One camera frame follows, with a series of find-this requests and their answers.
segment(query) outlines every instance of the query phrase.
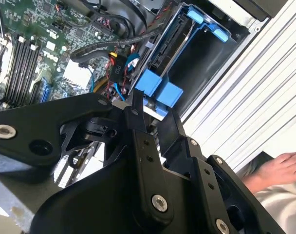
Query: blue connector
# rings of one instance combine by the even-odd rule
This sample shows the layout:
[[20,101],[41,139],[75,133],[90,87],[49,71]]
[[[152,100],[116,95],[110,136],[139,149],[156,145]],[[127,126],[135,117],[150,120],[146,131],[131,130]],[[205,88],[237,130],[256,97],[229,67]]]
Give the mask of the blue connector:
[[203,29],[204,26],[207,26],[210,29],[210,31],[222,42],[225,43],[228,41],[229,33],[221,29],[216,23],[205,22],[204,14],[198,11],[195,7],[193,6],[189,7],[187,16],[192,18],[194,21],[196,21],[200,25],[199,29]]
[[52,87],[47,84],[47,81],[45,78],[43,78],[43,83],[44,83],[44,91],[43,91],[43,95],[41,97],[40,103],[47,102],[50,92],[52,90]]

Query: metal bracket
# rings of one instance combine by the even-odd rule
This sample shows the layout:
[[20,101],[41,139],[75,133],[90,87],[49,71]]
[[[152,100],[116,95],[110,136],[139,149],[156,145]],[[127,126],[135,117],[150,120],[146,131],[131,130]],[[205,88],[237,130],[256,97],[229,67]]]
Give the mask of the metal bracket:
[[86,94],[0,112],[0,124],[17,132],[0,139],[0,173],[32,182],[46,179],[61,157],[62,125],[103,117],[111,109],[101,95]]

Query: ram slot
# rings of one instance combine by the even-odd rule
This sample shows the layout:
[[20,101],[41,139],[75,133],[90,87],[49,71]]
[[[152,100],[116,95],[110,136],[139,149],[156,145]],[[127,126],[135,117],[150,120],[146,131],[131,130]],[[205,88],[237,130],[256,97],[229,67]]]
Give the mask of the ram slot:
[[14,68],[14,79],[13,79],[13,86],[9,95],[9,104],[10,105],[14,105],[15,103],[13,102],[14,100],[14,95],[17,92],[17,86],[18,86],[18,82],[19,82],[19,78],[20,78],[20,70],[21,70],[21,66],[23,63],[23,59],[25,57],[25,53],[26,53],[26,45],[24,43],[22,43],[21,49],[19,50],[17,56],[18,56],[18,61],[15,64],[15,68]]
[[9,68],[10,72],[9,72],[9,75],[8,75],[8,78],[7,78],[7,83],[6,83],[6,86],[5,86],[5,92],[4,92],[4,97],[3,97],[3,101],[5,101],[5,102],[8,102],[8,100],[9,100],[10,89],[12,87],[12,81],[13,81],[13,74],[14,74],[14,71],[15,71],[15,64],[16,64],[16,61],[18,59],[17,53],[21,48],[21,43],[18,42],[17,39],[13,40],[13,44],[14,44],[14,42],[16,42],[16,45],[14,46],[13,53],[11,55],[12,61],[11,61],[11,66]]
[[30,85],[31,85],[31,81],[32,81],[32,76],[33,74],[35,73],[35,69],[36,69],[36,65],[37,65],[37,58],[38,58],[38,55],[39,55],[39,50],[31,50],[31,57],[30,57],[30,63],[29,63],[29,67],[28,67],[28,70],[27,70],[27,73],[26,73],[26,79],[25,80],[25,83],[24,83],[24,86],[23,86],[23,91],[22,91],[22,95],[21,95],[21,99],[18,100],[18,104],[19,106],[22,106],[24,105],[24,101],[25,101],[25,98],[27,96],[27,93],[29,92],[29,89],[30,89]]
[[27,44],[25,44],[24,46],[26,47],[25,48],[26,51],[23,56],[22,65],[19,67],[20,70],[19,70],[18,84],[17,84],[16,90],[15,90],[15,93],[14,93],[14,96],[12,99],[12,102],[15,106],[17,106],[19,96],[21,96],[21,93],[22,93],[21,90],[24,85],[24,80],[26,79],[25,74],[26,74],[26,71],[27,71],[27,68],[28,68],[29,62],[30,62],[30,55],[31,55],[30,47]]

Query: black cable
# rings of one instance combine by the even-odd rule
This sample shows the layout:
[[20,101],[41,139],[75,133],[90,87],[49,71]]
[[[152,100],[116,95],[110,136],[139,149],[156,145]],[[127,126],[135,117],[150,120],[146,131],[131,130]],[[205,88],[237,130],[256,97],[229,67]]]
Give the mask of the black cable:
[[100,12],[100,9],[101,9],[101,0],[98,0],[98,4],[99,4],[99,6],[98,6],[98,12]]
[[144,26],[146,28],[146,31],[148,29],[146,19],[143,15],[143,13],[130,1],[130,0],[120,0],[125,6],[130,8],[138,17],[139,19],[144,23]]
[[128,44],[133,44],[136,42],[139,42],[141,40],[150,38],[152,36],[158,35],[163,32],[162,27],[158,27],[154,30],[151,30],[150,32],[144,33],[142,35],[130,38],[130,39],[120,39],[120,40],[111,40],[111,41],[105,41],[105,42],[97,42],[93,43],[87,46],[84,46],[74,52],[71,53],[70,59],[72,61],[76,59],[80,59],[82,57],[85,57],[92,53],[93,51],[98,51],[97,49],[107,47],[107,46],[121,46],[121,45],[128,45]]
[[96,51],[93,51],[87,55],[83,55],[80,57],[73,57],[73,58],[71,58],[71,60],[73,62],[85,63],[85,62],[87,62],[93,58],[96,58],[96,57],[105,57],[105,58],[109,59],[110,52],[111,52],[110,50],[96,50]]
[[131,29],[132,29],[133,36],[136,35],[136,33],[135,33],[135,27],[134,27],[134,25],[132,24],[132,22],[128,18],[126,18],[124,16],[119,16],[119,15],[106,15],[106,14],[102,14],[102,13],[96,11],[91,6],[91,4],[88,1],[86,1],[86,0],[80,0],[80,1],[96,15],[96,18],[104,17],[106,19],[116,20],[118,23],[123,24],[128,31],[130,31],[130,27],[128,26],[128,23],[129,23],[130,26],[131,26]]

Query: yellow wire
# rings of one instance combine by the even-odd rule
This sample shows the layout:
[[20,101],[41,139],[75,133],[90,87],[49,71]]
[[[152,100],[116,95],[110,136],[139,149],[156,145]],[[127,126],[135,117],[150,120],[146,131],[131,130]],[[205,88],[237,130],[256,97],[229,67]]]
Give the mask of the yellow wire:
[[94,88],[94,90],[93,90],[93,93],[96,93],[96,92],[98,91],[98,89],[106,83],[106,81],[108,81],[108,80],[105,79],[105,78],[102,79],[102,80],[101,80],[101,81],[95,86],[95,88]]

